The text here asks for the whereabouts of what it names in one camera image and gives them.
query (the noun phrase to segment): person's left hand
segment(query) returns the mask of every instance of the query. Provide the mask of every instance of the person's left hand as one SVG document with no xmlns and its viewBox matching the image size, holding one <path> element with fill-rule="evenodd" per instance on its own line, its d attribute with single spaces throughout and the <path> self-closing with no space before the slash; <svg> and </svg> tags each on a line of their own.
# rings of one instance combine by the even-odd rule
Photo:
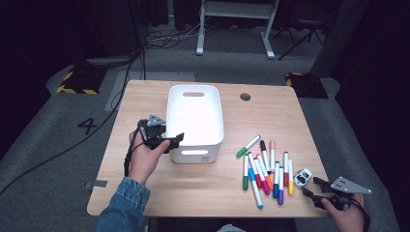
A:
<svg viewBox="0 0 410 232">
<path fill-rule="evenodd" d="M 134 133 L 135 131 L 130 133 L 130 141 Z M 138 132 L 132 147 L 134 148 L 141 143 L 143 143 L 142 134 Z M 169 140 L 164 140 L 155 150 L 149 149 L 145 144 L 139 145 L 132 152 L 129 177 L 145 186 L 148 178 L 157 167 L 160 156 L 168 148 L 169 144 Z"/>
</svg>

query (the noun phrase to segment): orange marker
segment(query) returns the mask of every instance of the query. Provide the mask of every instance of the orange marker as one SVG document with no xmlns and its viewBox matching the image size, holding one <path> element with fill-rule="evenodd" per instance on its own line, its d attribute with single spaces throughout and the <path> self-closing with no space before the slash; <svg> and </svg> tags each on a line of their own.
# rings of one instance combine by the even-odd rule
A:
<svg viewBox="0 0 410 232">
<path fill-rule="evenodd" d="M 260 168 L 262 169 L 263 175 L 265 176 L 265 181 L 266 181 L 266 184 L 268 185 L 269 190 L 273 190 L 274 185 L 272 184 L 271 177 L 269 176 L 268 171 L 266 170 L 266 167 L 263 165 L 263 161 L 259 154 L 256 155 L 256 160 L 259 161 Z"/>
</svg>

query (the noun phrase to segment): wooden table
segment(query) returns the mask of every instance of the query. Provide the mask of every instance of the wooden table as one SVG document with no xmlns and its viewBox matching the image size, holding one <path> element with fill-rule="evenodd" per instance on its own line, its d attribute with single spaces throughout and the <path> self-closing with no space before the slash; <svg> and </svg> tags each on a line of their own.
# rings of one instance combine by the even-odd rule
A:
<svg viewBox="0 0 410 232">
<path fill-rule="evenodd" d="M 140 119 L 150 113 L 165 118 L 168 92 L 177 84 L 204 84 L 173 81 L 132 80 L 127 85 L 112 134 L 106 147 L 97 180 L 107 181 L 105 188 L 94 188 L 88 213 L 97 216 L 108 205 L 124 176 L 124 157 L 129 147 L 129 133 Z M 220 84 L 224 121 L 224 139 L 213 163 L 177 164 L 168 154 L 162 155 L 157 169 L 147 182 L 151 197 L 144 215 L 151 217 L 231 217 L 231 218 L 300 218 L 327 217 L 326 211 L 314 208 L 310 199 L 295 187 L 293 195 L 285 189 L 280 206 L 272 194 L 260 191 L 264 209 L 256 206 L 253 191 L 242 189 L 243 159 L 237 152 L 257 134 L 269 144 L 276 142 L 277 160 L 283 152 L 293 159 L 294 173 L 304 167 L 314 176 L 327 180 L 321 159 L 311 137 L 307 121 L 292 88 L 287 86 Z M 247 93 L 251 99 L 243 101 Z M 259 144 L 249 150 L 260 153 Z M 309 189 L 319 193 L 310 182 Z"/>
</svg>

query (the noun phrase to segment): dark background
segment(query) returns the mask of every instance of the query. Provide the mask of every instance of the dark background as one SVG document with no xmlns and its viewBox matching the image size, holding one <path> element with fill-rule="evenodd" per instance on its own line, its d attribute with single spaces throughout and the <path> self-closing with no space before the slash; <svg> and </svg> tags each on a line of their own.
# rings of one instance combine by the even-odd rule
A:
<svg viewBox="0 0 410 232">
<path fill-rule="evenodd" d="M 118 55 L 108 47 L 127 53 L 138 46 L 128 36 L 135 33 L 130 9 L 143 25 L 167 23 L 166 0 L 139 1 L 133 7 L 129 1 L 78 2 L 83 12 L 69 0 L 0 2 L 0 159 L 49 98 L 45 84 L 51 76 L 68 65 L 83 64 L 85 58 Z M 198 5 L 191 2 L 174 1 L 177 26 L 196 23 Z M 405 195 L 410 164 L 409 10 L 405 1 L 370 1 L 332 74 L 340 83 L 337 101 L 389 190 L 401 228 L 410 215 Z"/>
</svg>

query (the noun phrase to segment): purple marker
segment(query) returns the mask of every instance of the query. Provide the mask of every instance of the purple marker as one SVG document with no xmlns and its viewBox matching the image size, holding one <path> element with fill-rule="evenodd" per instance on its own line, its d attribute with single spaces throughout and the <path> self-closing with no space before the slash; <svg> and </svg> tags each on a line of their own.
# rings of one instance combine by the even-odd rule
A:
<svg viewBox="0 0 410 232">
<path fill-rule="evenodd" d="M 283 205 L 283 166 L 279 167 L 279 205 Z"/>
</svg>

